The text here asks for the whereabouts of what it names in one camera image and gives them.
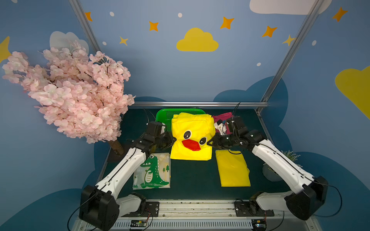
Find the pink raincoat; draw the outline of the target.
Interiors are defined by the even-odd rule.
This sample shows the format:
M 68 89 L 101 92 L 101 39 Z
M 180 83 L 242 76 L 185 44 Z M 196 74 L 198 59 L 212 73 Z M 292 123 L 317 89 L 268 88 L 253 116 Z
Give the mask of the pink raincoat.
M 233 114 L 231 112 L 220 114 L 218 116 L 212 116 L 212 118 L 214 119 L 214 127 L 216 133 L 221 133 L 222 135 L 231 134 L 226 121 L 232 117 Z

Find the yellow duck raincoat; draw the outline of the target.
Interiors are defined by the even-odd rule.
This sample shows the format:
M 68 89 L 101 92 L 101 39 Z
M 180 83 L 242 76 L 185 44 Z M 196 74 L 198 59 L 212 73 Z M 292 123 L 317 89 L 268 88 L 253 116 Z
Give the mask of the yellow duck raincoat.
M 212 147 L 207 144 L 215 135 L 214 118 L 209 114 L 180 113 L 172 119 L 172 135 L 176 138 L 171 159 L 208 161 Z

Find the green dinosaur raincoat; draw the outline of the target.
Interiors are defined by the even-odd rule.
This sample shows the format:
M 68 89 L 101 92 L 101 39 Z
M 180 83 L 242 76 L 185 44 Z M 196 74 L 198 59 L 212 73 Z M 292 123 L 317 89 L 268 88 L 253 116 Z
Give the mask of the green dinosaur raincoat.
M 171 187 L 171 159 L 169 153 L 154 153 L 134 172 L 133 190 Z

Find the plain yellow raincoat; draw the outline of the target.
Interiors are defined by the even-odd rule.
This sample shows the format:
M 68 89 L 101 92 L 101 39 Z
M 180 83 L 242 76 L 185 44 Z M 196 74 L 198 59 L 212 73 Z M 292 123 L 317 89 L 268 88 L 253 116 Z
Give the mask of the plain yellow raincoat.
M 215 157 L 222 187 L 250 187 L 250 170 L 240 151 L 216 150 Z

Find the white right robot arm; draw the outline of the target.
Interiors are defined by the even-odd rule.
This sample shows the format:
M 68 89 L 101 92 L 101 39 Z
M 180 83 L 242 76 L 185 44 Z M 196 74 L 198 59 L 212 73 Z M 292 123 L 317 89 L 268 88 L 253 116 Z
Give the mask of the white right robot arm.
M 239 145 L 263 160 L 290 190 L 284 193 L 261 193 L 250 200 L 260 210 L 289 211 L 301 220 L 308 220 L 325 204 L 328 182 L 314 177 L 288 157 L 259 131 L 249 131 L 241 117 L 226 121 L 230 134 L 221 136 L 223 147 Z

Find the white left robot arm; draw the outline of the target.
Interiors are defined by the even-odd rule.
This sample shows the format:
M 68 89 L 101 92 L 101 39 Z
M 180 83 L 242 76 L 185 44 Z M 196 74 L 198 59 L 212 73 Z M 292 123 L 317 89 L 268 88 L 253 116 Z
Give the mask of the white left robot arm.
M 159 174 L 157 148 L 165 149 L 175 142 L 166 131 L 165 124 L 149 122 L 144 134 L 133 141 L 131 148 L 116 167 L 96 185 L 88 185 L 81 195 L 81 205 L 77 209 L 79 218 L 101 231 L 110 230 L 116 220 L 124 215 L 141 216 L 146 214 L 146 198 L 132 193 L 119 198 L 122 188 L 139 167 L 144 167 L 145 187 L 159 188 L 168 185 Z

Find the green plastic basket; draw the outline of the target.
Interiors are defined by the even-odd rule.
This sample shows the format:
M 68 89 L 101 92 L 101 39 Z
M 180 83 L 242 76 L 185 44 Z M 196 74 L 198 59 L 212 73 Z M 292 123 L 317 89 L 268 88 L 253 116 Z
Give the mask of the green plastic basket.
M 203 115 L 205 112 L 198 108 L 165 108 L 161 109 L 156 114 L 156 121 L 166 125 L 166 131 L 171 132 L 172 130 L 172 119 L 174 115 L 180 113 L 188 113 L 192 115 Z

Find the left circuit board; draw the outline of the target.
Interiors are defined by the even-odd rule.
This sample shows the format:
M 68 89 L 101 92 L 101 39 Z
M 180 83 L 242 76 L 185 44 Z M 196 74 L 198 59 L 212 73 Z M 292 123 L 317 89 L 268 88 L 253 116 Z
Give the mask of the left circuit board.
M 130 222 L 130 228 L 139 228 L 139 229 L 144 229 L 148 225 L 148 221 L 146 220 L 131 220 Z

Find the circuit board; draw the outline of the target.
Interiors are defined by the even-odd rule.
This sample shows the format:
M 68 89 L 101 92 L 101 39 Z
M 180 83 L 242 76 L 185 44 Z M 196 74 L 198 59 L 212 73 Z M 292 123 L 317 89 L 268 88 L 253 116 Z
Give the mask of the circuit board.
M 253 219 L 251 221 L 253 231 L 266 231 L 267 222 L 263 219 Z
M 130 228 L 139 228 L 139 229 L 144 229 L 148 225 L 148 221 L 146 220 L 131 220 L 130 222 Z

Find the pink blossom artificial tree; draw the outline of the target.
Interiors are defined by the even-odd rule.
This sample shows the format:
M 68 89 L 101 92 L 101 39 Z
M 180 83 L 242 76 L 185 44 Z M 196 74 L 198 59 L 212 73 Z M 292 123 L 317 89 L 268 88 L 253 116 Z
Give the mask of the pink blossom artificial tree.
M 13 52 L 3 65 L 4 79 L 21 85 L 37 100 L 47 123 L 60 133 L 86 138 L 88 143 L 108 142 L 122 155 L 120 123 L 135 102 L 124 92 L 131 76 L 128 68 L 102 52 L 88 54 L 78 42 L 44 50 L 43 56 L 46 67 L 32 66 L 24 53 Z

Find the right circuit board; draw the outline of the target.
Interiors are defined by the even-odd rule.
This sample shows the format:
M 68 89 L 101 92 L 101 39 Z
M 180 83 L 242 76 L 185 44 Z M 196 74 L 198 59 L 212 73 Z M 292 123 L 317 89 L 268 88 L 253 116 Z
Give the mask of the right circuit board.
M 266 231 L 267 222 L 263 219 L 253 219 L 251 221 L 253 231 Z

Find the aluminium frame back rail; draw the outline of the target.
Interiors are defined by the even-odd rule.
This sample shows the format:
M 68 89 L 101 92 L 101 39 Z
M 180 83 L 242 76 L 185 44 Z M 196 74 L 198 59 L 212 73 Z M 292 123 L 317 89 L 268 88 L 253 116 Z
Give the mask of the aluminium frame back rail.
M 246 108 L 264 108 L 268 107 L 267 102 L 135 102 L 132 107 L 158 107 L 158 108 L 175 108 L 175 107 L 239 107 Z

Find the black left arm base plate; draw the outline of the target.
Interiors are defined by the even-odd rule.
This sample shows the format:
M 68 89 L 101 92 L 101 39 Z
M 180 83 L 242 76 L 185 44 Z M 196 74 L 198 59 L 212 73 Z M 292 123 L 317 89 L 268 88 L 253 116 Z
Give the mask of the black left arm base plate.
M 151 217 L 158 217 L 160 203 L 158 201 L 146 201 L 145 206 L 141 205 L 137 212 L 128 213 L 122 217 L 147 217 L 151 213 Z

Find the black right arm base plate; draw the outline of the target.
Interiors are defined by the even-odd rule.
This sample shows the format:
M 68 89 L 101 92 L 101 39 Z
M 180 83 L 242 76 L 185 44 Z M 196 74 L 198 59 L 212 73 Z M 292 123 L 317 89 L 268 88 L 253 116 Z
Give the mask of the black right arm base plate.
M 262 210 L 256 202 L 236 199 L 234 209 L 237 217 L 273 217 L 274 211 Z

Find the aluminium front rail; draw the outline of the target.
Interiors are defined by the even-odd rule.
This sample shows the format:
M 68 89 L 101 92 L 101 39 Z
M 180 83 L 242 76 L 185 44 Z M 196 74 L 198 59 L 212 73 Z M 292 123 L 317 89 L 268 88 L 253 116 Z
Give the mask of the aluminium front rail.
M 251 221 L 263 219 L 266 231 L 320 231 L 315 217 L 306 221 L 296 218 L 291 212 L 274 210 L 273 217 L 237 217 L 235 200 L 160 200 L 158 217 L 120 217 L 112 231 L 252 231 Z M 131 220 L 146 220 L 144 229 L 130 228 Z

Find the aluminium frame post left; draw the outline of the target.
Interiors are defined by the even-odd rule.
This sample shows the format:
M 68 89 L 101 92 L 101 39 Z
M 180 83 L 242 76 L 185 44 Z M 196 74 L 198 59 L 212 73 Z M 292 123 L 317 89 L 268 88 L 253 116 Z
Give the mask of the aluminium frame post left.
M 94 52 L 100 51 L 100 46 L 93 33 L 93 30 L 90 26 L 89 20 L 87 19 L 87 16 L 85 14 L 81 2 L 79 0 L 69 0 L 69 3 L 81 24 L 81 27 L 87 37 L 89 45 L 94 50 Z

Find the aluminium frame post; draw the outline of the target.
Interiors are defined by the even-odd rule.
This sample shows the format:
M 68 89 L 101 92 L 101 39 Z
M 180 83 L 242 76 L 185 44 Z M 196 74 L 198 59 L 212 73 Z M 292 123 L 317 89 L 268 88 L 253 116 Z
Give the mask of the aluminium frame post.
M 284 73 L 286 72 L 287 68 L 289 67 L 291 61 L 293 60 L 294 56 L 298 52 L 301 44 L 303 43 L 305 37 L 309 33 L 310 29 L 314 25 L 317 17 L 319 16 L 319 11 L 324 4 L 324 0 L 317 0 L 313 3 L 308 15 L 306 16 L 303 24 L 301 25 L 299 31 L 296 34 L 296 39 L 293 40 L 293 43 L 290 45 L 279 69 L 277 70 L 276 74 L 274 75 L 271 83 L 269 84 L 266 92 L 264 93 L 261 102 L 265 106 L 259 106 L 256 109 L 257 115 L 261 115 L 261 112 L 265 107 L 268 107 L 268 100 L 272 96 L 274 90 L 276 89 L 278 83 L 282 79 Z
M 89 45 L 94 50 L 94 52 L 100 51 L 100 46 L 93 33 L 93 30 L 90 26 L 89 20 L 87 19 L 87 16 L 85 14 L 81 2 L 79 0 L 69 0 L 69 3 L 81 24 L 81 27 L 87 37 Z

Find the aluminium frame post right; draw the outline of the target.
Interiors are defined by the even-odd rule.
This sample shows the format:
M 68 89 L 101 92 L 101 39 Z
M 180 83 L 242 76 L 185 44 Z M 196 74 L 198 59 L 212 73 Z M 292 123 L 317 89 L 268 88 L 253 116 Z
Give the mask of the aluminium frame post right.
M 259 106 L 256 109 L 257 115 L 261 115 L 261 112 L 265 107 L 268 107 L 268 100 L 272 96 L 274 90 L 276 89 L 278 83 L 282 79 L 284 73 L 286 72 L 287 68 L 289 67 L 291 61 L 293 60 L 294 56 L 298 52 L 301 44 L 303 43 L 305 37 L 309 33 L 310 29 L 314 25 L 317 17 L 319 16 L 319 11 L 324 4 L 324 0 L 317 0 L 313 3 L 308 15 L 306 16 L 303 24 L 301 25 L 299 31 L 296 34 L 296 39 L 293 40 L 293 43 L 290 45 L 279 69 L 277 70 L 276 74 L 274 75 L 271 83 L 269 84 L 266 92 L 264 93 L 261 102 L 265 106 Z

